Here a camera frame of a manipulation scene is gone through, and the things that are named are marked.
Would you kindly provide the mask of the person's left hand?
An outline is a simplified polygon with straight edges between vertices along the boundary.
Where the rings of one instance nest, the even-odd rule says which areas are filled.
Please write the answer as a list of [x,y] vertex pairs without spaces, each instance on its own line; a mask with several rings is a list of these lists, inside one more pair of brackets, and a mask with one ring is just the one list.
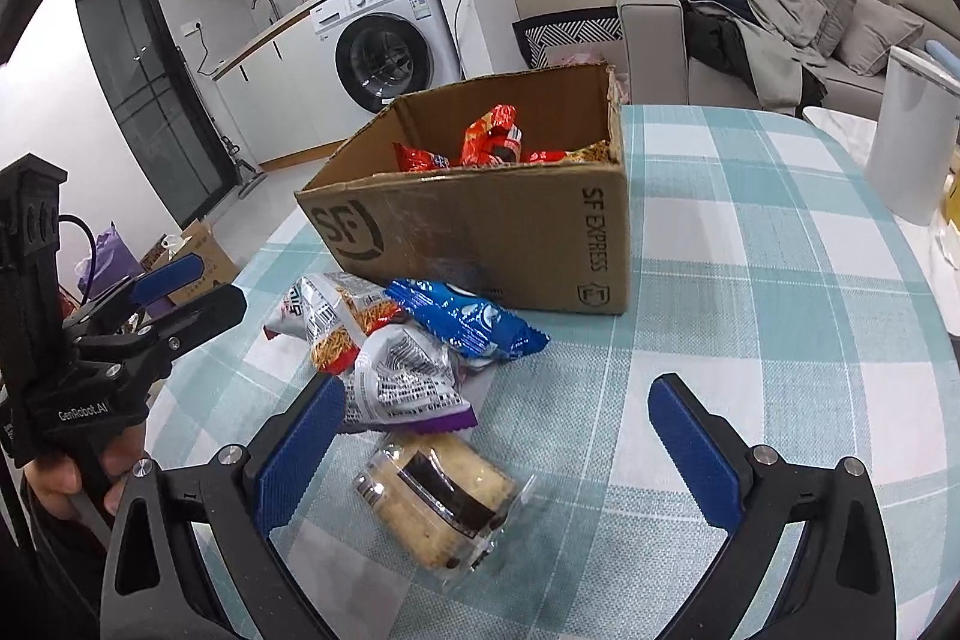
[[[125,481],[133,464],[145,456],[146,424],[132,425],[104,448],[99,456],[101,468],[110,479],[110,489],[103,494],[103,507],[114,516],[121,505]],[[71,498],[88,492],[83,487],[82,473],[67,455],[37,458],[23,468],[23,477],[49,515],[59,520],[78,520]]]

